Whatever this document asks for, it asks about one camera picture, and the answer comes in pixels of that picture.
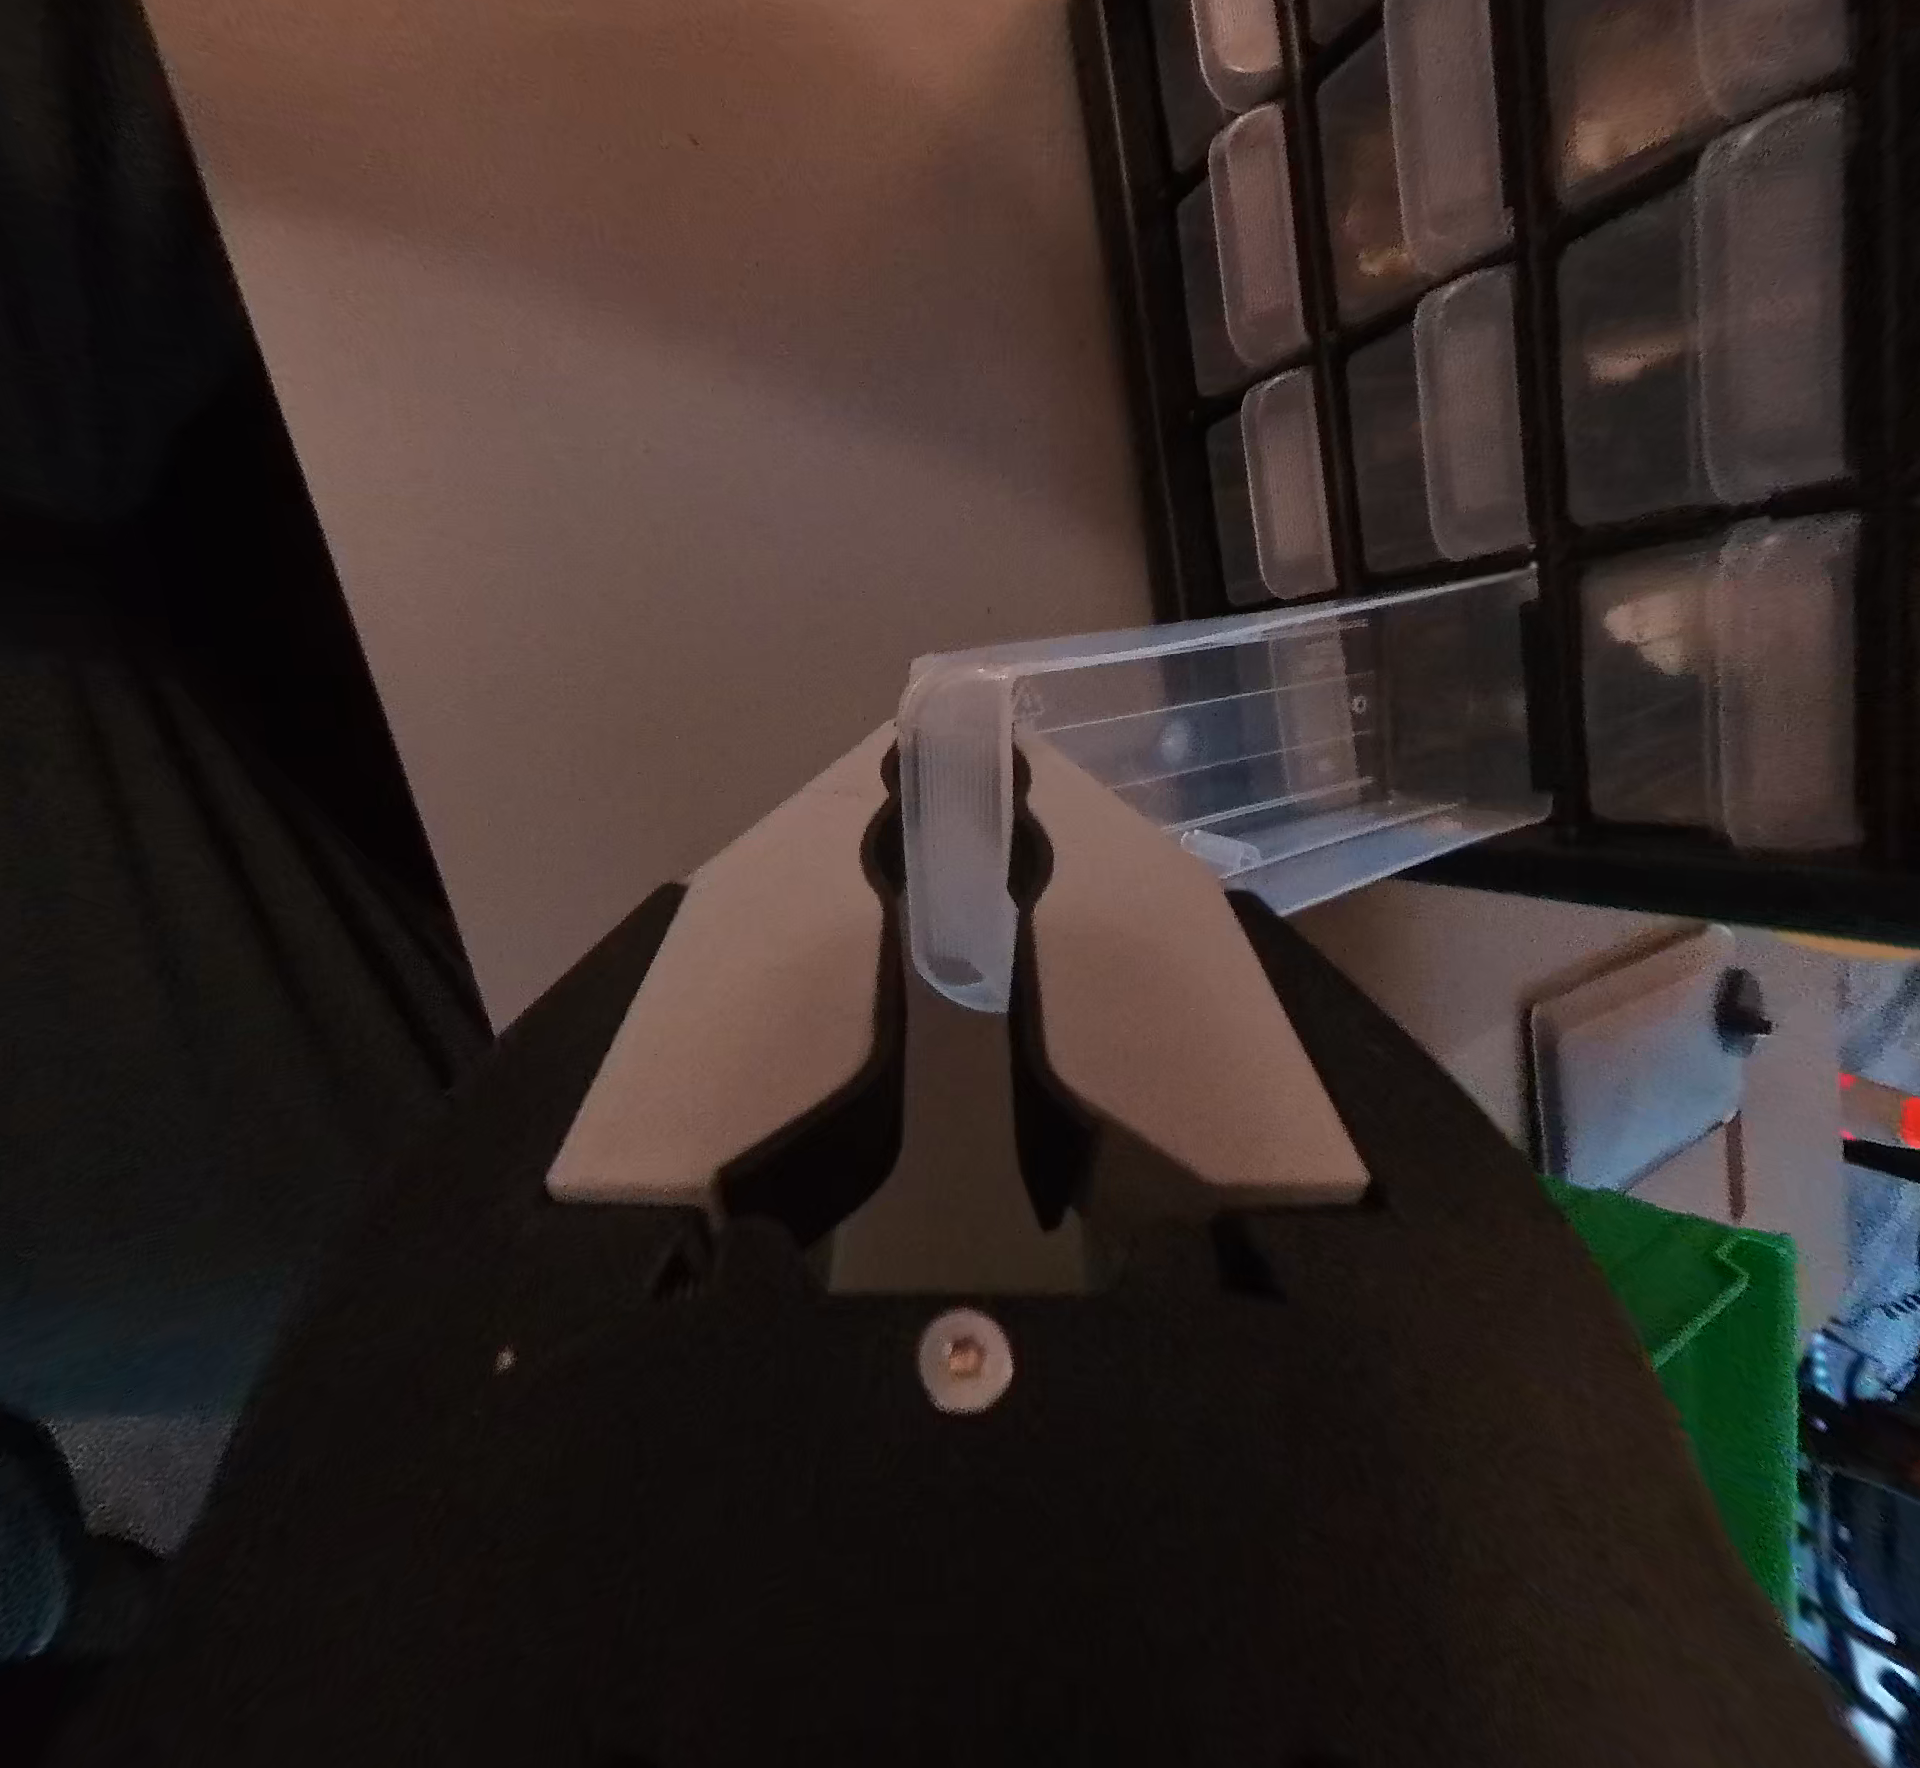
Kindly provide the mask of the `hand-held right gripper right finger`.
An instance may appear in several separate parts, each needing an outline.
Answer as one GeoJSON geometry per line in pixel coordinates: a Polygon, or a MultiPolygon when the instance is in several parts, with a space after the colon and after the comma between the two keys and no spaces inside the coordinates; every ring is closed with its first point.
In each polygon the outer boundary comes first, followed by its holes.
{"type": "Polygon", "coordinates": [[[1369,1169],[1213,873],[1018,750],[1012,1137],[1043,1227],[1355,1207],[1369,1169]]]}

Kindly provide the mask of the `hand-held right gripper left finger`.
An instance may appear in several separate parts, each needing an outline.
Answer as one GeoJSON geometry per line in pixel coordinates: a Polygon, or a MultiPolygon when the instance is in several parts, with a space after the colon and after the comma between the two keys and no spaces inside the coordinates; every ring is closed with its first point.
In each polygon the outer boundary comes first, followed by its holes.
{"type": "Polygon", "coordinates": [[[548,1166],[548,1196],[771,1219],[817,1243],[903,1143],[896,731],[689,877],[548,1166]]]}

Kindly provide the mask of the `clear plastic drawer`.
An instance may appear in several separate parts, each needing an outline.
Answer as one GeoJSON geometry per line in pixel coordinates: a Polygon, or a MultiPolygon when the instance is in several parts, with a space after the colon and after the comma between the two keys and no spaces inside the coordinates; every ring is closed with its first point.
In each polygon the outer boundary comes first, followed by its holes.
{"type": "Polygon", "coordinates": [[[1273,913],[1534,826],[1534,570],[949,652],[897,699],[907,930],[974,1012],[1012,992],[1018,764],[1058,754],[1273,913]]]}

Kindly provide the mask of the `green plastic bin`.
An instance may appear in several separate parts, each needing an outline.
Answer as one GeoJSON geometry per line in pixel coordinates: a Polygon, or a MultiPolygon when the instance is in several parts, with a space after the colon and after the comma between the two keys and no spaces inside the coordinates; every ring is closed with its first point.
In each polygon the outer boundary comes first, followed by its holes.
{"type": "Polygon", "coordinates": [[[1745,1570],[1790,1616],[1802,1296],[1790,1233],[1540,1179],[1672,1404],[1745,1570]]]}

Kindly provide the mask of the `black drawer cabinet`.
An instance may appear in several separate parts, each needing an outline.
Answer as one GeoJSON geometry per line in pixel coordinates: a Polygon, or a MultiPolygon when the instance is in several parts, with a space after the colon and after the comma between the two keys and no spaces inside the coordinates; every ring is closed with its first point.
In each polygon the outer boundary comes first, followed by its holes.
{"type": "Polygon", "coordinates": [[[1917,946],[1917,0],[1066,0],[1122,783],[1293,913],[1917,946]]]}

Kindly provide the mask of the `bank of clear drawers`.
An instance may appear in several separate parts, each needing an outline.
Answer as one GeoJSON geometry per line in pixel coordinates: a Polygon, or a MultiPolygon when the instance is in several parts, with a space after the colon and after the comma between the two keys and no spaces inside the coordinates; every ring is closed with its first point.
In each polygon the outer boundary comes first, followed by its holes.
{"type": "Polygon", "coordinates": [[[1375,580],[1563,520],[1721,533],[1579,580],[1599,821],[1860,843],[1848,0],[1145,0],[1224,599],[1335,593],[1335,421],[1375,580]]]}

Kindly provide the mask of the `grey desk hatch cover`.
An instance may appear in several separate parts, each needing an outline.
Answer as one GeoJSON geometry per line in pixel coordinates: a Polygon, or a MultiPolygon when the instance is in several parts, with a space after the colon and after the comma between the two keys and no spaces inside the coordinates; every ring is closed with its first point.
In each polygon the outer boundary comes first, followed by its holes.
{"type": "Polygon", "coordinates": [[[1715,985],[1738,965],[1702,923],[1527,1011],[1534,1144],[1550,1179],[1630,1192],[1742,1108],[1747,1058],[1719,1047],[1715,985]]]}

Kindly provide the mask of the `dark cloth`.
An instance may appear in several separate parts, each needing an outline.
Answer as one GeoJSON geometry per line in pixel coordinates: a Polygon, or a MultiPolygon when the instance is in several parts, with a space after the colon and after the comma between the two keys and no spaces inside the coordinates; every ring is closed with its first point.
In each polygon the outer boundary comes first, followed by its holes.
{"type": "Polygon", "coordinates": [[[2,1671],[115,1651],[488,1044],[141,0],[2,0],[2,1671]]]}

